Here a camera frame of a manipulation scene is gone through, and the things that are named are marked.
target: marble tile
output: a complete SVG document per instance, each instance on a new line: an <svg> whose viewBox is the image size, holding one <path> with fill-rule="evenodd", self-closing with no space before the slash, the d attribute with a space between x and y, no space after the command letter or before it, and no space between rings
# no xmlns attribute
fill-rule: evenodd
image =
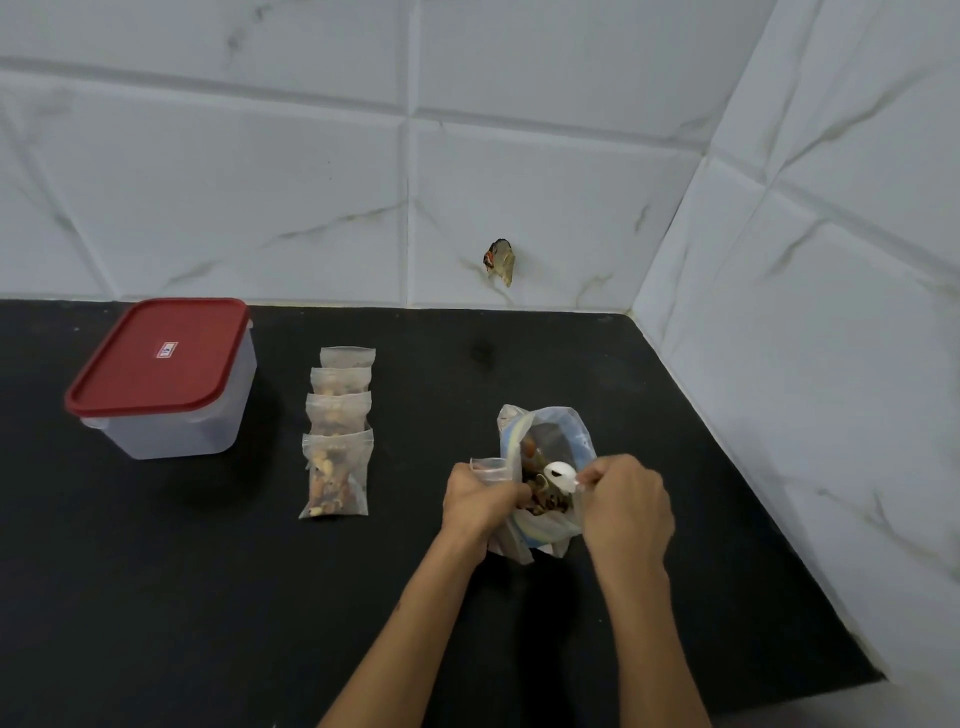
<svg viewBox="0 0 960 728"><path fill-rule="evenodd" d="M400 303L401 118L56 80L5 91L122 296Z"/></svg>
<svg viewBox="0 0 960 728"><path fill-rule="evenodd" d="M420 104L706 143L773 7L428 0Z"/></svg>
<svg viewBox="0 0 960 728"><path fill-rule="evenodd" d="M689 324L762 196L763 187L724 162L700 163L634 303L661 353Z"/></svg>
<svg viewBox="0 0 960 728"><path fill-rule="evenodd" d="M771 192L667 358L900 670L960 651L958 334L952 283Z"/></svg>
<svg viewBox="0 0 960 728"><path fill-rule="evenodd" d="M6 0L0 57L398 105L403 0Z"/></svg>
<svg viewBox="0 0 960 728"><path fill-rule="evenodd" d="M453 124L417 134L411 189L416 305L629 308L698 157ZM497 238L513 286L488 279Z"/></svg>
<svg viewBox="0 0 960 728"><path fill-rule="evenodd" d="M960 695L960 683L943 686ZM954 728L956 708L938 695L889 682L721 716L713 728Z"/></svg>
<svg viewBox="0 0 960 728"><path fill-rule="evenodd" d="M772 180L883 2L778 3L711 146Z"/></svg>
<svg viewBox="0 0 960 728"><path fill-rule="evenodd" d="M887 0L781 177L960 266L960 5Z"/></svg>
<svg viewBox="0 0 960 728"><path fill-rule="evenodd" d="M4 126L0 125L0 296L110 298L77 252L73 222L37 187Z"/></svg>

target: wall tile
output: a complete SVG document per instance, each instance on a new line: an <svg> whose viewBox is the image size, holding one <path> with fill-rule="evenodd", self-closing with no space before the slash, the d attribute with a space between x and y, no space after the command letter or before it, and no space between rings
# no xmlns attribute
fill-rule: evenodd
<svg viewBox="0 0 960 728"><path fill-rule="evenodd" d="M781 176L960 266L960 5L888 0Z"/></svg>
<svg viewBox="0 0 960 728"><path fill-rule="evenodd" d="M700 163L634 303L661 353L695 315L762 196L763 187L722 161Z"/></svg>
<svg viewBox="0 0 960 728"><path fill-rule="evenodd" d="M960 695L960 683L945 685ZM714 728L954 728L956 709L948 698L928 695L915 686L873 683L850 690L814 695L755 711L722 716Z"/></svg>
<svg viewBox="0 0 960 728"><path fill-rule="evenodd" d="M895 670L946 669L960 651L956 288L768 193L667 360L868 643Z"/></svg>
<svg viewBox="0 0 960 728"><path fill-rule="evenodd" d="M706 143L773 6L429 0L420 103Z"/></svg>
<svg viewBox="0 0 960 728"><path fill-rule="evenodd" d="M778 3L711 145L772 180L883 2Z"/></svg>
<svg viewBox="0 0 960 728"><path fill-rule="evenodd" d="M109 298L77 254L69 218L37 189L2 132L0 220L0 296Z"/></svg>
<svg viewBox="0 0 960 728"><path fill-rule="evenodd" d="M403 0L7 0L0 56L399 104Z"/></svg>
<svg viewBox="0 0 960 728"><path fill-rule="evenodd" d="M55 81L7 95L123 296L400 302L401 119Z"/></svg>
<svg viewBox="0 0 960 728"><path fill-rule="evenodd" d="M698 157L454 124L417 140L412 302L624 310ZM510 289L481 260L517 255Z"/></svg>

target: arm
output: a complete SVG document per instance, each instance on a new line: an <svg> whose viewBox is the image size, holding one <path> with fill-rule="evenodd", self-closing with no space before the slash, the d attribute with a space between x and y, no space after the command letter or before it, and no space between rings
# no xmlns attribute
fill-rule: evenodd
<svg viewBox="0 0 960 728"><path fill-rule="evenodd" d="M394 612L318 728L419 726L467 583L492 531L530 498L517 483L484 486L468 465L446 484L444 524Z"/></svg>
<svg viewBox="0 0 960 728"><path fill-rule="evenodd" d="M670 606L663 553L674 521L662 478L616 455L595 461L578 480L588 485L584 539L620 667L620 725L709 728Z"/></svg>

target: red plastic lid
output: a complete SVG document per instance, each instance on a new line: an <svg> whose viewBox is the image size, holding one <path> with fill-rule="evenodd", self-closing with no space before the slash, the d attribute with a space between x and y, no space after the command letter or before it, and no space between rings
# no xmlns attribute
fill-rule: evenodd
<svg viewBox="0 0 960 728"><path fill-rule="evenodd" d="M227 387L250 311L237 299L151 299L131 306L67 390L78 417L188 412Z"/></svg>

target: black countertop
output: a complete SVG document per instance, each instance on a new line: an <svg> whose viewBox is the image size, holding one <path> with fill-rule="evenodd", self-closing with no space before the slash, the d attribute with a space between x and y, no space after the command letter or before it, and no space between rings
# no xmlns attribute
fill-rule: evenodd
<svg viewBox="0 0 960 728"><path fill-rule="evenodd" d="M509 402L574 407L598 452L660 471L674 610L713 713L878 679L623 316L255 307L236 445L137 462L63 411L122 304L0 303L0 724L313 726L440 526L451 465ZM367 518L298 521L309 370L377 348ZM587 550L474 574L426 725L614 726Z"/></svg>

